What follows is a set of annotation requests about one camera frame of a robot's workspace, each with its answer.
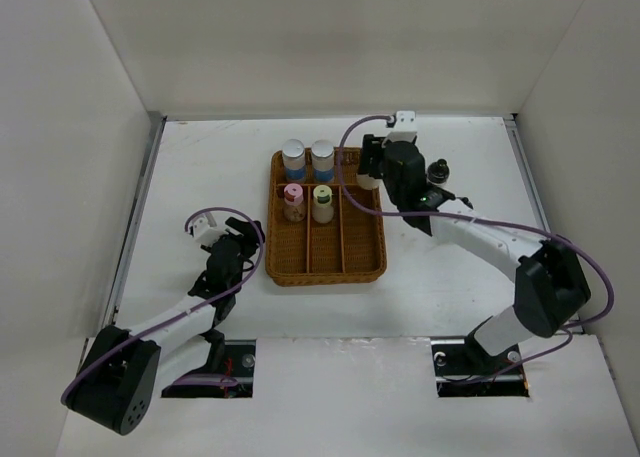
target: pink lid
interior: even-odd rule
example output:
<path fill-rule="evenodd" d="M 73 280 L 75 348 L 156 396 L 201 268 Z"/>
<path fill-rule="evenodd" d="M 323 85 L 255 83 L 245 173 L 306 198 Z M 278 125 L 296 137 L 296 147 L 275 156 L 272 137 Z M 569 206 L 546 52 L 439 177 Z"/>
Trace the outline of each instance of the pink lid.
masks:
<path fill-rule="evenodd" d="M 284 202 L 287 205 L 300 205 L 304 201 L 302 186 L 289 184 L 284 188 Z"/>

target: white table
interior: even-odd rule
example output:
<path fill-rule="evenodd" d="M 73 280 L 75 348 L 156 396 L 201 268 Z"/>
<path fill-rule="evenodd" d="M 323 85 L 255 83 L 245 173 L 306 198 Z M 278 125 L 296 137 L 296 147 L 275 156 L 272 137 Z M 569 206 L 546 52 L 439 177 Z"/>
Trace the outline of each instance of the white table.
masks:
<path fill-rule="evenodd" d="M 118 324 L 172 306 L 204 268 L 207 255 L 182 232 L 186 217 L 202 207 L 226 206 L 266 226 L 273 153 L 290 138 L 337 144 L 354 120 L 168 123 Z M 535 225 L 501 118 L 422 117 L 418 124 L 427 161 L 448 160 L 453 192 L 468 196 L 487 216 Z M 349 143 L 360 145 L 364 131 L 386 133 L 382 122 L 370 123 Z M 383 207 L 393 209 L 382 194 Z M 513 302 L 508 279 L 471 254 L 437 245 L 401 219 L 386 219 L 384 226 L 388 268 L 375 283 L 283 288 L 260 269 L 220 330 L 228 338 L 460 335 Z"/>
<path fill-rule="evenodd" d="M 271 155 L 292 137 L 337 143 L 353 120 L 169 123 L 118 325 L 171 307 L 203 269 L 206 254 L 182 233 L 188 215 L 229 206 L 266 225 Z M 423 117 L 419 127 L 427 159 L 449 161 L 452 191 L 488 216 L 535 224 L 502 119 Z M 386 194 L 383 207 L 392 208 Z M 59 457 L 638 455 L 592 336 L 526 364 L 529 399 L 437 398 L 420 336 L 466 334 L 512 303 L 513 285 L 399 219 L 384 225 L 388 268 L 375 283 L 281 288 L 261 268 L 243 288 L 220 330 L 259 338 L 252 399 L 156 400 L 126 438 L 70 413 Z M 534 339 L 522 350 L 555 343 Z"/>

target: wicker basket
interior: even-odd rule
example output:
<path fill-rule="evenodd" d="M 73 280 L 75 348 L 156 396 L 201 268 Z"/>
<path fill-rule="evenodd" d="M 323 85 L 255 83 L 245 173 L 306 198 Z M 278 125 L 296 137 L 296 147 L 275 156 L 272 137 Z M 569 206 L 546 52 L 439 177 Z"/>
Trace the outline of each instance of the wicker basket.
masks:
<path fill-rule="evenodd" d="M 349 192 L 362 205 L 380 209 L 378 190 L 356 184 L 359 148 L 344 149 L 343 171 Z M 311 153 L 306 150 L 307 182 L 304 189 L 307 217 L 289 222 L 283 214 L 287 181 L 282 153 L 271 159 L 269 222 L 267 230 L 267 274 L 281 286 L 373 282 L 387 268 L 382 217 L 356 209 L 338 184 L 333 192 L 334 217 L 318 224 L 311 217 L 312 192 L 318 184 L 312 177 Z"/>

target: white wall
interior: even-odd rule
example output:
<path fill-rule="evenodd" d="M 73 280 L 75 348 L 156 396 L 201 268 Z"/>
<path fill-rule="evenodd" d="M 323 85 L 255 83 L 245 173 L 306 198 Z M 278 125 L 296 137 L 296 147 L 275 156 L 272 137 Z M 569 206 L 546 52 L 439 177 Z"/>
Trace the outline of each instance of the white wall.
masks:
<path fill-rule="evenodd" d="M 92 0 L 169 114 L 517 112 L 583 0 Z"/>
<path fill-rule="evenodd" d="M 0 0 L 0 454 L 54 455 L 149 120 L 89 0 Z"/>
<path fill-rule="evenodd" d="M 518 118 L 553 228 L 584 245 L 617 291 L 595 326 L 640 438 L 640 6 L 586 0 Z M 591 314 L 603 305 L 591 279 Z"/>

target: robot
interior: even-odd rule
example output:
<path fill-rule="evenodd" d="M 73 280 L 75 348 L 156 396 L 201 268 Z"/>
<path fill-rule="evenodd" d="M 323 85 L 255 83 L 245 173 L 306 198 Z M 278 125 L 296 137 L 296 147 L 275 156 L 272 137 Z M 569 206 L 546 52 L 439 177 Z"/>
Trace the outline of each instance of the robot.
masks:
<path fill-rule="evenodd" d="M 513 305 L 480 323 L 450 352 L 434 349 L 436 375 L 446 376 L 450 369 L 456 374 L 487 376 L 504 367 L 519 343 L 533 336 L 548 338 L 562 329 L 591 292 L 576 253 L 561 240 L 474 225 L 473 220 L 482 217 L 470 201 L 443 188 L 449 175 L 446 162 L 439 160 L 427 168 L 415 145 L 415 117 L 414 112 L 397 112 L 387 121 L 387 136 L 363 137 L 357 180 L 367 189 L 382 182 L 400 212 L 414 213 L 403 217 L 408 225 L 461 246 L 514 282 Z M 424 211 L 466 217 L 415 216 Z M 126 435 L 139 425 L 154 395 L 190 369 L 212 371 L 219 364 L 224 336 L 215 328 L 229 315 L 239 289 L 210 305 L 189 309 L 197 299 L 211 299 L 239 284 L 243 272 L 251 270 L 244 264 L 251 262 L 264 242 L 257 221 L 231 218 L 226 224 L 235 232 L 218 229 L 210 215 L 190 223 L 189 233 L 210 254 L 206 270 L 188 295 L 167 312 L 129 329 L 111 325 L 100 331 L 79 374 L 132 336 L 144 334 L 145 329 L 147 335 L 77 382 L 63 395 L 64 405 Z M 184 318 L 148 333 L 185 311 Z"/>

